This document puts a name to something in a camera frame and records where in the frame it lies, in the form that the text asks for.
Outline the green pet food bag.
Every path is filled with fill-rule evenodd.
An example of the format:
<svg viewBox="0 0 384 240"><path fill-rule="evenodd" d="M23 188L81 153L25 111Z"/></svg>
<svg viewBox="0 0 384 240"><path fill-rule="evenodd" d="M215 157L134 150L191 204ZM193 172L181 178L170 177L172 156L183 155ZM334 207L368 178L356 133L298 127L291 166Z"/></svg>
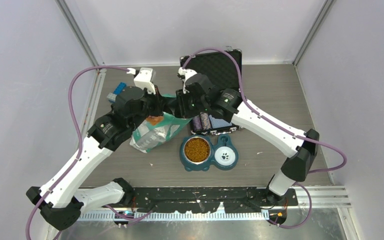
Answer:
<svg viewBox="0 0 384 240"><path fill-rule="evenodd" d="M133 131L129 145L142 153L149 153L174 138L190 121L190 118L176 117L167 109L161 116L146 118Z"/></svg>

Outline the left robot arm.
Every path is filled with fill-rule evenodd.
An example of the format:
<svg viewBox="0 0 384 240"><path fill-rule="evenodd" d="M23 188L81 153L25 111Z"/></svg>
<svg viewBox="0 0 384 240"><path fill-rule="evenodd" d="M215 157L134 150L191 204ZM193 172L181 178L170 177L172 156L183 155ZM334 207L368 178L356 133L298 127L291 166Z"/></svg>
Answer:
<svg viewBox="0 0 384 240"><path fill-rule="evenodd" d="M43 219L63 231L81 214L105 205L128 207L134 189L123 178L89 190L80 186L93 170L108 158L149 116L163 115L165 100L156 90L151 93L137 86L124 88L107 114L97 118L80 141L80 147L64 167L41 187L30 187L26 195L37 205Z"/></svg>

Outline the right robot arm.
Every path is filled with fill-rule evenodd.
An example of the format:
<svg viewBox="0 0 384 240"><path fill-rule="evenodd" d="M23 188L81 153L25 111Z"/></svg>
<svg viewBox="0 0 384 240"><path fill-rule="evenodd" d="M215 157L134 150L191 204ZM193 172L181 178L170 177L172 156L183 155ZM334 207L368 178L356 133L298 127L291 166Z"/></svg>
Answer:
<svg viewBox="0 0 384 240"><path fill-rule="evenodd" d="M176 92L178 116L192 118L207 113L253 132L286 156L266 188L268 203L279 205L292 185L306 180L318 153L317 131L303 131L285 124L243 98L239 91L217 87L205 74L181 68L178 76L183 81L183 88Z"/></svg>

